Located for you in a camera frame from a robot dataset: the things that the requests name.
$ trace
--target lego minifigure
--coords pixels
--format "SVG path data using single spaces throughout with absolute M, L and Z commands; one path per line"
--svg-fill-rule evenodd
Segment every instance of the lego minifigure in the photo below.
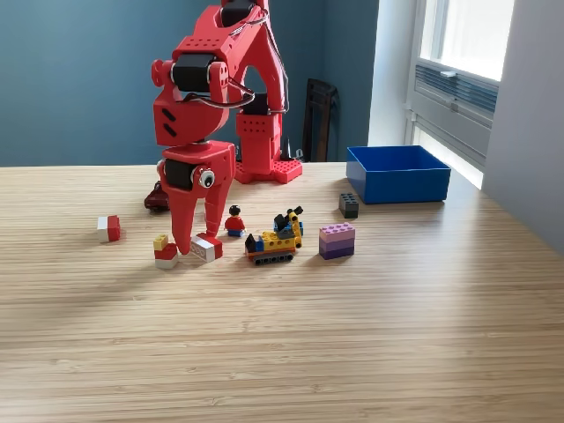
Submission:
M 229 236 L 237 236 L 241 238 L 245 234 L 245 224 L 243 219 L 239 217 L 241 208 L 238 205 L 229 207 L 231 217 L 226 220 L 226 230 Z

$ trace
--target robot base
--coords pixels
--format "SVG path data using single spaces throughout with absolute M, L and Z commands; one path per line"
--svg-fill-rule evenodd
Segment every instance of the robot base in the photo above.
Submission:
M 240 183 L 251 183 L 253 181 L 276 181 L 278 183 L 289 183 L 303 173 L 303 166 L 298 160 L 275 161 L 274 170 L 271 174 L 249 174 L 245 172 L 243 164 L 237 162 L 235 165 L 235 179 Z

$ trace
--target red toy car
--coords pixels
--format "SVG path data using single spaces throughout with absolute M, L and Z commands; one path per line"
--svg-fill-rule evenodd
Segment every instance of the red toy car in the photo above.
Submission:
M 168 194 L 160 186 L 160 182 L 155 183 L 155 188 L 145 199 L 145 209 L 151 212 L 166 212 L 168 208 Z

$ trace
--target blue wall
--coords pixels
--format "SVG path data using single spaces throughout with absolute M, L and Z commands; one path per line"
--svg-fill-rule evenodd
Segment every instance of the blue wall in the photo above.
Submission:
M 378 0 L 326 0 L 325 7 L 323 80 L 338 89 L 340 104 L 329 161 L 344 161 L 346 147 L 368 142 Z
M 209 4 L 219 0 L 0 0 L 0 166 L 155 163 L 152 60 Z M 285 135 L 301 145 L 307 80 L 326 79 L 342 101 L 341 160 L 367 142 L 374 61 L 377 0 L 354 6 L 271 1 L 290 76 Z M 214 138 L 237 140 L 233 116 Z

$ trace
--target chair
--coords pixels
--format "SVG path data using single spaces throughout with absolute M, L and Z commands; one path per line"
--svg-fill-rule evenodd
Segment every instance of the chair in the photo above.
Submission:
M 313 157 L 313 132 L 315 111 L 321 114 L 319 138 L 315 151 L 315 161 L 327 161 L 327 149 L 329 146 L 329 133 L 331 122 L 331 109 L 333 101 L 338 98 L 338 90 L 326 82 L 309 79 L 308 95 L 306 97 L 306 113 L 303 122 L 303 161 L 312 161 Z

